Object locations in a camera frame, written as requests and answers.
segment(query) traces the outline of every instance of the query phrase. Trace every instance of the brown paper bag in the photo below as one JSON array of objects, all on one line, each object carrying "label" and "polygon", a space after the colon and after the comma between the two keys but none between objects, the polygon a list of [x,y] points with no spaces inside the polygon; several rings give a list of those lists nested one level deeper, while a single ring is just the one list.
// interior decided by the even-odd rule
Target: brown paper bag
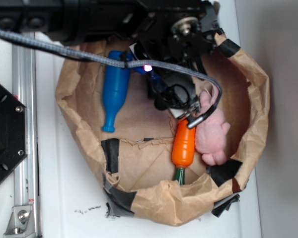
[{"label": "brown paper bag", "polygon": [[[186,185],[172,181],[176,121],[168,111],[154,108],[147,98],[143,76],[132,72],[126,102],[116,117],[116,131],[107,133],[101,130],[105,121],[101,99],[105,66],[65,61],[56,99],[116,215],[178,226],[245,188],[266,143],[269,80],[257,63],[224,34],[216,35],[216,41],[218,49],[203,56],[203,63],[208,75],[223,87],[219,107],[231,124],[225,152],[240,162],[233,175],[221,183],[207,172],[198,153],[186,169]],[[78,49],[107,56],[111,50],[126,50],[129,43],[101,41],[82,44]],[[199,95],[204,82],[194,82]],[[224,174],[229,172],[226,167],[221,169]]]}]

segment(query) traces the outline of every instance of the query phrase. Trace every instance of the tape strip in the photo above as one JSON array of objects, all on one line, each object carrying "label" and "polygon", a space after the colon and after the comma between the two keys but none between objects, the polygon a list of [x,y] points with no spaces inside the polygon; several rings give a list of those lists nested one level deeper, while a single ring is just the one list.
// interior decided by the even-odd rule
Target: tape strip
[{"label": "tape strip", "polygon": [[112,174],[118,173],[119,139],[102,140],[101,147],[105,153],[107,171]]},{"label": "tape strip", "polygon": [[239,51],[239,49],[240,46],[231,41],[230,39],[226,39],[222,42],[222,44],[219,45],[219,50],[227,58],[235,55]]},{"label": "tape strip", "polygon": [[110,182],[103,176],[104,192],[107,197],[108,204],[111,208],[111,215],[133,217],[134,212],[131,211],[131,206],[137,192],[124,192],[113,187]]},{"label": "tape strip", "polygon": [[226,181],[234,178],[242,164],[240,161],[230,159],[223,165],[207,167],[207,172],[219,187]]}]

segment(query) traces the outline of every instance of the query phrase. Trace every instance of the blue plastic bottle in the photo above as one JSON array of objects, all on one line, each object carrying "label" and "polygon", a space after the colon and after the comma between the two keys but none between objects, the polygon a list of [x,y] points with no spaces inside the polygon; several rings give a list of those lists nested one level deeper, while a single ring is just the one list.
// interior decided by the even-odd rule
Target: blue plastic bottle
[{"label": "blue plastic bottle", "polygon": [[[120,60],[122,51],[111,51],[108,57],[114,60]],[[132,55],[127,54],[129,61],[132,60]],[[102,130],[107,132],[115,131],[115,118],[119,110],[125,103],[129,77],[131,69],[117,68],[113,66],[107,66],[105,82],[103,88],[103,104],[106,111],[106,121]]]}]

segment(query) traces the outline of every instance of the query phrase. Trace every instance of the pink plush toy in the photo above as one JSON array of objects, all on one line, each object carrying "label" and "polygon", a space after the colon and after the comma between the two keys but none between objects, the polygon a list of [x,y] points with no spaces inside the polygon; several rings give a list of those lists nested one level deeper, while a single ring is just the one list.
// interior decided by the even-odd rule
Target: pink plush toy
[{"label": "pink plush toy", "polygon": [[[205,113],[213,104],[218,92],[213,88],[212,95],[202,91],[200,95],[201,111]],[[224,153],[226,134],[230,124],[224,121],[224,113],[217,108],[204,122],[196,128],[195,149],[202,154],[203,161],[209,165],[222,165],[227,161]]]}]

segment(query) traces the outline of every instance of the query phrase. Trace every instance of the cable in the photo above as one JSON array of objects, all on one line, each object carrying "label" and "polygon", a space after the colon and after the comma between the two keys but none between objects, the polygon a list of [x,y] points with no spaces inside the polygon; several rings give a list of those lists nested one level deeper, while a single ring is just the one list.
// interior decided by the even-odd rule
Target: cable
[{"label": "cable", "polygon": [[119,67],[119,68],[135,68],[135,67],[141,67],[146,64],[151,65],[152,67],[159,67],[171,71],[175,71],[178,73],[182,74],[187,74],[193,77],[196,77],[200,80],[206,80],[211,82],[213,85],[215,85],[218,90],[219,90],[219,95],[214,103],[214,107],[216,107],[221,99],[222,96],[222,88],[220,84],[213,79],[212,77],[199,73],[197,71],[193,71],[191,69],[176,65],[176,64],[171,64],[171,63],[166,63],[166,62],[161,62],[157,60],[150,60],[150,59],[144,59],[144,60],[136,60],[136,61],[119,61],[119,60],[114,60],[114,59],[109,59],[107,57],[103,56],[98,56],[92,53],[88,52],[83,52],[83,51],[77,51],[77,50],[72,50],[67,47],[63,46],[57,46],[51,43],[39,41],[30,37],[26,37],[23,35],[20,35],[18,33],[14,32],[9,32],[9,31],[4,31],[0,30],[0,39],[8,41],[10,43],[31,48],[31,49],[36,49],[48,53],[52,53],[61,57],[65,57],[71,60],[78,60],[78,61],[96,61],[99,63],[103,63],[109,66],[113,67]]}]

